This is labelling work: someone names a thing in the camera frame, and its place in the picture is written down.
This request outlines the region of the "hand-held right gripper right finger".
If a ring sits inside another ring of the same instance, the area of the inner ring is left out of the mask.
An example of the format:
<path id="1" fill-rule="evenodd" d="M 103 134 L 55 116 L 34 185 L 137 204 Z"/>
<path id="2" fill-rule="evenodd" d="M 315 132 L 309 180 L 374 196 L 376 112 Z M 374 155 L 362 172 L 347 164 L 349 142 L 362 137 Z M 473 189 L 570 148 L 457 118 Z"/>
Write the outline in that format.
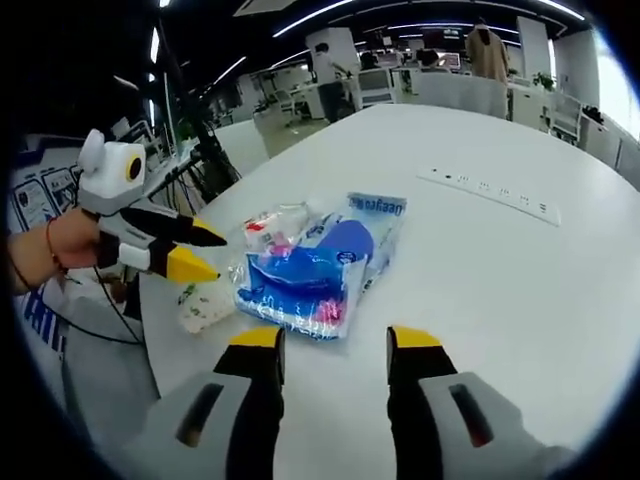
<path id="1" fill-rule="evenodd" d="M 458 371 L 426 331 L 388 327 L 387 383 L 399 479 L 552 479 L 575 457 L 538 441 L 515 404 Z"/>

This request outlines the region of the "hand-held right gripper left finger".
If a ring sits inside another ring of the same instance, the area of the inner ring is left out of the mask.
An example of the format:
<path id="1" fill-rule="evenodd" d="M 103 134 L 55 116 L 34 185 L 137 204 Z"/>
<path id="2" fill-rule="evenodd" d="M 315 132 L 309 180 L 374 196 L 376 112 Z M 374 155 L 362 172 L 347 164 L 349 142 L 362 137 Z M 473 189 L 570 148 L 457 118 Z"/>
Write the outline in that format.
<path id="1" fill-rule="evenodd" d="M 149 411 L 126 447 L 136 479 L 270 479 L 284 414 L 285 331 L 233 337 L 214 369 Z"/>

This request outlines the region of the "person's left hand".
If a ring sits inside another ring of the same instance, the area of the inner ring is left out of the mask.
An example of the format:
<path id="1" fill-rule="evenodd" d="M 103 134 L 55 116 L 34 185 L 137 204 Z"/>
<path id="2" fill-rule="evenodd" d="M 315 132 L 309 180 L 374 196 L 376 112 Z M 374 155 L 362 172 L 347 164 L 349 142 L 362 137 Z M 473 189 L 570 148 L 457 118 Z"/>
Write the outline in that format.
<path id="1" fill-rule="evenodd" d="M 79 207 L 50 220 L 46 240 L 52 257 L 62 269 L 91 268 L 98 264 L 98 221 Z"/>

